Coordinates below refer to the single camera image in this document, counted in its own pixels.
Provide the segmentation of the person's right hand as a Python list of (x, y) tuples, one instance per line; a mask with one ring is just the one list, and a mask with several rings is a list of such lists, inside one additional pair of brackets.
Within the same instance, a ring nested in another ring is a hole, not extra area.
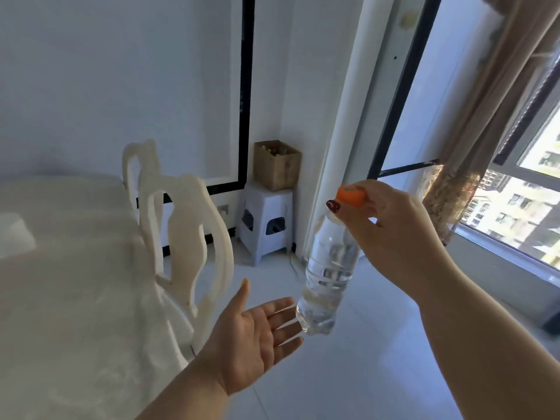
[(460, 278), (424, 205), (414, 196), (378, 180), (344, 187), (361, 197), (356, 208), (370, 210), (368, 242), (359, 245), (368, 261), (386, 279), (422, 305)]

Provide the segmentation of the person's left hand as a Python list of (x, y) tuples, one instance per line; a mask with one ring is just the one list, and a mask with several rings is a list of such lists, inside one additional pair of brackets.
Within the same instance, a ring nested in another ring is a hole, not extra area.
[(227, 306), (197, 357), (216, 366), (222, 386), (230, 396), (253, 385), (274, 365), (294, 353), (304, 339), (299, 334), (293, 338), (272, 335), (275, 329), (297, 321), (292, 297), (268, 301), (252, 309), (245, 306), (250, 323), (244, 328), (228, 327)]

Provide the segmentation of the clear water bottle orange cap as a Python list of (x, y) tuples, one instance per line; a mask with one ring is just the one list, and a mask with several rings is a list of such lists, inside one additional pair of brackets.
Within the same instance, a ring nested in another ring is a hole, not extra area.
[(328, 209), (316, 225), (307, 256), (305, 284), (297, 303), (296, 317), (306, 335), (332, 332), (361, 254), (346, 226)]

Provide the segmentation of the person's left forearm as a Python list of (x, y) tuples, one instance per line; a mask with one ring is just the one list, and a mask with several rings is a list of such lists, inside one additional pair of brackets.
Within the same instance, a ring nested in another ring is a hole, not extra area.
[(230, 397), (219, 370), (197, 357), (135, 420), (222, 420)]

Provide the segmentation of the person's right forearm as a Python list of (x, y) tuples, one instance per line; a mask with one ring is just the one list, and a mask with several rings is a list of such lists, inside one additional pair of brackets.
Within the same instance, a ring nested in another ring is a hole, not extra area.
[(454, 264), (416, 274), (424, 330), (464, 420), (560, 420), (560, 362)]

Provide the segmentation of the white carved dining chair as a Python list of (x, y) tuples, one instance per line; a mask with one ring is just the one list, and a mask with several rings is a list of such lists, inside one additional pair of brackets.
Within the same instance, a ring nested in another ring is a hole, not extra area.
[[(134, 170), (131, 165), (134, 158), (139, 163), (138, 177), (134, 176)], [(136, 191), (139, 190), (143, 177), (159, 175), (161, 172), (157, 142), (154, 139), (147, 139), (141, 143), (130, 143), (124, 147), (122, 153), (122, 177), (132, 209), (138, 209), (139, 202), (137, 201)]]
[[(174, 205), (167, 222), (171, 256), (169, 278), (164, 275), (160, 246), (162, 215), (156, 211), (161, 206), (158, 196), (162, 193), (166, 193)], [(231, 237), (205, 182), (198, 176), (145, 174), (139, 181), (138, 204), (144, 243), (152, 250), (155, 279), (172, 309), (169, 324), (178, 350), (189, 363), (206, 343), (217, 303), (231, 284), (234, 273)], [(214, 279), (196, 303), (195, 287), (207, 261), (207, 233), (214, 243)]]

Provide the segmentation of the white plastic stool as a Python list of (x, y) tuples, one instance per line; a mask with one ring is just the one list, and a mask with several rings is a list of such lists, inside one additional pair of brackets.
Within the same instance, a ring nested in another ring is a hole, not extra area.
[(264, 255), (293, 244), (293, 191), (276, 192), (251, 182), (242, 190), (235, 234), (250, 254), (252, 266)]

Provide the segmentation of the brown cardboard box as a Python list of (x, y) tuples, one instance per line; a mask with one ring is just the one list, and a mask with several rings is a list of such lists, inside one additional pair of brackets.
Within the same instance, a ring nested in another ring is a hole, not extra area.
[(300, 151), (279, 140), (255, 142), (253, 180), (272, 192), (294, 189), (302, 157)]

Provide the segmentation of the white tablecloth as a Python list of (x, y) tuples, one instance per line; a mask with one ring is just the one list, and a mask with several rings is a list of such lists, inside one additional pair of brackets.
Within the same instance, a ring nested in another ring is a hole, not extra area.
[(181, 361), (122, 179), (0, 182), (0, 216), (33, 240), (0, 255), (0, 420), (132, 420)]

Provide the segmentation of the brown patterned curtain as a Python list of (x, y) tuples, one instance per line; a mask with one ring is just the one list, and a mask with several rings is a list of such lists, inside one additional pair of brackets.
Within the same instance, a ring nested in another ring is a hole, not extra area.
[(560, 41), (560, 0), (483, 0), (503, 22), (491, 37), (468, 97), (444, 139), (439, 164), (426, 179), (422, 203), (443, 246), (452, 239), (518, 104)]

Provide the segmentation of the buildings outside window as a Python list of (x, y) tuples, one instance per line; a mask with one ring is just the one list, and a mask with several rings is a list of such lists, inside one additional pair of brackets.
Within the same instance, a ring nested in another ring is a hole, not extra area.
[(559, 189), (487, 169), (460, 222), (560, 270), (560, 102), (517, 166)]

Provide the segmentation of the grey framed window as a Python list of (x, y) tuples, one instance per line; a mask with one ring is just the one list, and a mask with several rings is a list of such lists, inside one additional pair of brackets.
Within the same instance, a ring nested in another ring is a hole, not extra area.
[[(539, 53), (537, 57), (544, 60), (544, 63), (537, 68), (524, 91), (517, 105), (519, 113), (511, 120), (508, 131), (504, 132), (487, 169), (511, 176), (518, 172), (523, 180), (534, 179), (546, 188), (558, 190), (559, 185), (555, 185), (551, 178), (536, 173), (530, 177), (527, 169), (517, 166), (522, 154), (526, 153), (531, 141), (560, 102), (560, 43), (554, 51)], [(560, 270), (461, 222), (455, 233), (560, 288)]]

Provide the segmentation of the white folded cloth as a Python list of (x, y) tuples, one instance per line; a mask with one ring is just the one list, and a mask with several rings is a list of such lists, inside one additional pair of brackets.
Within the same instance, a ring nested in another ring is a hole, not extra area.
[(0, 213), (0, 260), (36, 249), (36, 239), (17, 213)]

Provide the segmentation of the black metal door frame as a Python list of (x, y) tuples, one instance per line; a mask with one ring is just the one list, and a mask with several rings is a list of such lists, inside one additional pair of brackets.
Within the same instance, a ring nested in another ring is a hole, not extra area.
[(422, 59), (424, 49), (428, 42), (430, 32), (438, 14), (442, 0), (425, 0), (418, 24), (412, 38), (409, 52), (407, 54), (402, 73), (399, 77), (395, 95), (388, 111), (388, 116), (382, 129), (374, 157), (368, 170), (367, 178), (378, 180), (388, 176), (403, 174), (418, 169), (435, 166), (438, 160), (424, 161), (391, 169), (382, 169), (388, 155), (388, 150), (393, 141), (396, 128), (408, 99), (410, 89), (414, 82), (419, 63)]

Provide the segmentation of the black framed wall panel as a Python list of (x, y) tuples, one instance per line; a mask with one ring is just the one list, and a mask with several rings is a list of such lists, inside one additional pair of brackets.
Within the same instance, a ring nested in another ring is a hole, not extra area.
[(211, 194), (248, 175), (256, 0), (156, 0), (157, 140), (165, 174), (200, 176)]

